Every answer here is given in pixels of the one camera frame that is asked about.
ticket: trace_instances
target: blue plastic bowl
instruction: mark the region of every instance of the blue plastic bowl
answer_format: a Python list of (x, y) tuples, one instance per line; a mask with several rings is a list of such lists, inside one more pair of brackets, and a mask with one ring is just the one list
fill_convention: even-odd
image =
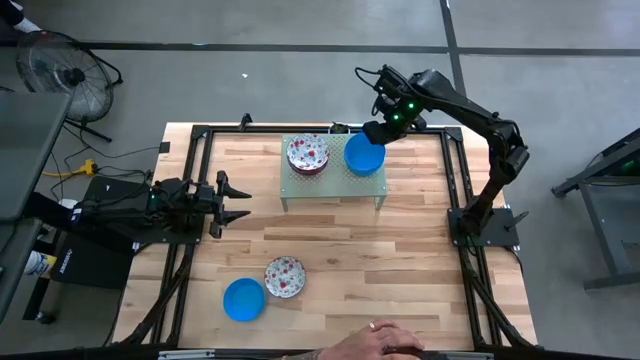
[(265, 305), (262, 285), (254, 279), (234, 281), (224, 292), (224, 312), (239, 322), (251, 321), (260, 315)]
[(382, 145), (372, 145), (367, 136), (360, 132), (349, 139), (344, 148), (344, 162), (357, 176), (369, 176), (384, 164), (386, 149)]

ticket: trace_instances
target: concrete floor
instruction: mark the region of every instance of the concrete floor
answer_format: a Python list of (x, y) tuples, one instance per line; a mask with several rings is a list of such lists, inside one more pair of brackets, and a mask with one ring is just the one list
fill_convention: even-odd
[[(640, 3), (634, 0), (450, 0), (459, 46), (638, 49)], [(55, 0), (24, 1), (41, 27), (79, 39), (218, 44), (446, 46), (437, 0)], [(447, 54), (349, 52), (98, 51), (125, 83), (113, 109), (95, 125), (115, 141), (96, 147), (119, 154), (157, 145), (171, 121), (258, 122), (369, 120), (374, 94), (353, 67), (391, 64), (409, 74), (437, 68), (451, 78)], [(516, 120), (531, 148), (520, 177), (505, 190), (516, 211), (533, 320), (549, 349), (637, 358), (640, 287), (585, 293), (582, 281), (606, 274), (579, 194), (555, 199), (549, 189), (581, 170), (594, 153), (638, 127), (638, 57), (461, 56), (468, 96)], [(0, 50), (0, 85), (24, 90), (14, 52)], [(455, 124), (442, 114), (431, 124)], [(58, 159), (81, 148), (62, 133)], [(101, 165), (153, 169), (152, 152)], [(72, 162), (79, 165), (86, 157)], [(47, 169), (54, 169), (48, 164)], [(49, 191), (52, 179), (39, 189)], [(81, 197), (83, 179), (65, 186)], [(32, 281), (20, 285), (0, 326), (0, 352), (98, 346), (109, 332), (119, 294), (59, 286), (47, 307), (50, 326), (23, 322)]]

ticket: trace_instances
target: wooden table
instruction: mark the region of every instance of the wooden table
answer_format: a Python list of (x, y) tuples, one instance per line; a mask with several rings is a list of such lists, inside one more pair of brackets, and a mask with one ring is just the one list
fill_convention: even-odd
[[(167, 124), (163, 141), (171, 142), (171, 151), (159, 155), (156, 179), (182, 176), (192, 125)], [(473, 188), (479, 191), (488, 179), (486, 142), (462, 130)], [(319, 348), (374, 319), (390, 318), (415, 331), (429, 349), (471, 349), (460, 262), (445, 216), (450, 204), (439, 138), (409, 136), (387, 145), (388, 196), (379, 214), (372, 199), (357, 198), (292, 201), (285, 214), (278, 193), (280, 141), (280, 134), (214, 138), (209, 179), (225, 170), (233, 187), (253, 195), (229, 199), (227, 208), (252, 214), (232, 223), (222, 239), (203, 234), (191, 270), (180, 347)], [(201, 153), (200, 148), (194, 178)], [(455, 151), (452, 156), (459, 177)], [(464, 194), (458, 196), (464, 204)], [(129, 335), (156, 300), (166, 252), (166, 245), (156, 244), (136, 256), (114, 341)], [(500, 248), (486, 253), (496, 301), (523, 336), (535, 342), (518, 263)], [(301, 294), (289, 300), (268, 296), (264, 313), (253, 322), (229, 319), (222, 308), (226, 287), (241, 277), (262, 280), (265, 266), (282, 255), (298, 258), (307, 270)], [(165, 334), (172, 312), (170, 303)], [(479, 312), (488, 341), (484, 306)]]

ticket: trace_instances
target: human hand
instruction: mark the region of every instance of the human hand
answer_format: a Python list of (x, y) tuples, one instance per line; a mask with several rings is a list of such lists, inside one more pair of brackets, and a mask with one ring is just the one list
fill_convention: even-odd
[(378, 320), (340, 343), (326, 348), (318, 360), (415, 360), (413, 355), (393, 354), (393, 350), (424, 345), (413, 333), (400, 329), (391, 320)]

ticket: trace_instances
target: fan grille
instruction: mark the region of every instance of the fan grille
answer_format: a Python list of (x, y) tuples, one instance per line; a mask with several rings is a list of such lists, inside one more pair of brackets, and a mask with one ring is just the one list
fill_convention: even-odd
[(97, 121), (111, 109), (109, 74), (95, 55), (64, 34), (35, 31), (24, 35), (18, 43), (17, 66), (30, 91), (71, 96), (69, 120)]

